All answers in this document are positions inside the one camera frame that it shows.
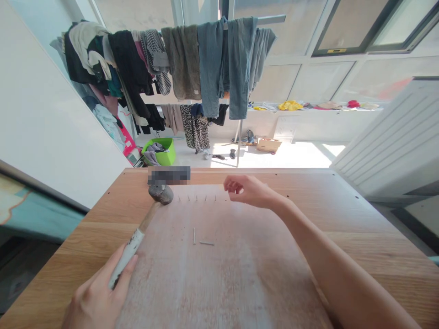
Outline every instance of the jeans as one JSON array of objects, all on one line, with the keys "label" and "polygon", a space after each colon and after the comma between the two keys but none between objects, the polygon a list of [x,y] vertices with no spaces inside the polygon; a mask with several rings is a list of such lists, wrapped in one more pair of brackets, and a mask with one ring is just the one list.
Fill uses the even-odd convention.
[{"label": "jeans", "polygon": [[217,117],[220,106],[221,72],[224,65],[223,57],[223,17],[214,23],[198,25],[198,51],[200,55],[200,82],[203,113],[205,117]]},{"label": "jeans", "polygon": [[231,120],[247,118],[250,62],[256,35],[256,17],[229,21],[229,76]]}]

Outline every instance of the hammer handle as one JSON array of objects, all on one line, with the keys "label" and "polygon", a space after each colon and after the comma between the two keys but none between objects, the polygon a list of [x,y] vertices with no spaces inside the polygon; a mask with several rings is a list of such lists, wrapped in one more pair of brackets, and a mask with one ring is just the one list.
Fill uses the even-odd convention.
[{"label": "hammer handle", "polygon": [[140,224],[140,226],[135,230],[134,234],[131,236],[128,244],[125,246],[123,250],[122,257],[119,259],[118,264],[116,265],[113,274],[111,274],[110,282],[108,283],[108,287],[110,289],[114,289],[118,283],[119,277],[122,274],[125,266],[128,264],[129,260],[135,255],[137,249],[140,246],[140,243],[145,236],[145,231],[151,223],[152,218],[155,215],[157,209],[161,206],[159,202],[154,202],[146,214],[144,220]]}]

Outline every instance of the cardboard box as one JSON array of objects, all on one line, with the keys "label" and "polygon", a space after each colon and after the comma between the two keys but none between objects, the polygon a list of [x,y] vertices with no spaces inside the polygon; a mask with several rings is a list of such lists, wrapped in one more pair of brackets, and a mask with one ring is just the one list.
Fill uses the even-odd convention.
[{"label": "cardboard box", "polygon": [[277,152],[281,144],[282,142],[277,139],[258,138],[256,149],[263,152]]}]

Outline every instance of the window frame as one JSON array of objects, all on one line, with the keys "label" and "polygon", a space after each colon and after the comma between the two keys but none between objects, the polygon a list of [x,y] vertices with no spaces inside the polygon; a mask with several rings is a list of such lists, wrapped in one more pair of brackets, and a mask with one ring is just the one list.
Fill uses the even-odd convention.
[{"label": "window frame", "polygon": [[386,24],[392,19],[396,10],[403,3],[403,0],[399,0],[397,6],[393,9],[392,13],[387,17],[385,23],[381,26],[373,40],[370,42],[369,47],[366,49],[367,53],[410,53],[428,34],[428,32],[436,26],[439,22],[439,1],[433,6],[433,8],[425,15],[420,23],[414,28],[412,33],[401,43],[389,43],[383,45],[373,45],[375,40],[384,30]]},{"label": "window frame", "polygon": [[334,6],[332,7],[331,13],[325,23],[325,27],[320,34],[319,40],[317,41],[316,47],[312,53],[311,57],[322,57],[322,56],[340,56],[340,55],[352,55],[359,53],[366,53],[368,46],[375,39],[377,33],[381,30],[384,23],[387,21],[388,17],[393,13],[394,8],[398,5],[401,0],[388,0],[386,5],[384,6],[381,13],[376,18],[375,22],[370,27],[366,36],[362,40],[361,44],[358,47],[346,47],[346,48],[328,48],[328,49],[319,49],[323,38],[331,24],[331,21],[337,11],[338,5],[341,0],[336,0]]}]

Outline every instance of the pink clothing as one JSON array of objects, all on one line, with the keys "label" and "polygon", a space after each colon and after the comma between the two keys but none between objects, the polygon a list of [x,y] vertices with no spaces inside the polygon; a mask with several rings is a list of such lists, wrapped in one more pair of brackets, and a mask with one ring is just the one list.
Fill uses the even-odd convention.
[{"label": "pink clothing", "polygon": [[118,98],[114,96],[105,96],[99,89],[97,89],[94,85],[89,85],[91,90],[95,93],[98,100],[104,105],[107,110],[110,111],[115,117],[118,116]]},{"label": "pink clothing", "polygon": [[146,63],[146,59],[145,59],[145,54],[143,53],[142,44],[140,43],[140,41],[136,41],[135,44],[136,44],[137,53],[139,54],[139,57],[145,63],[146,68],[148,68],[148,64]]}]

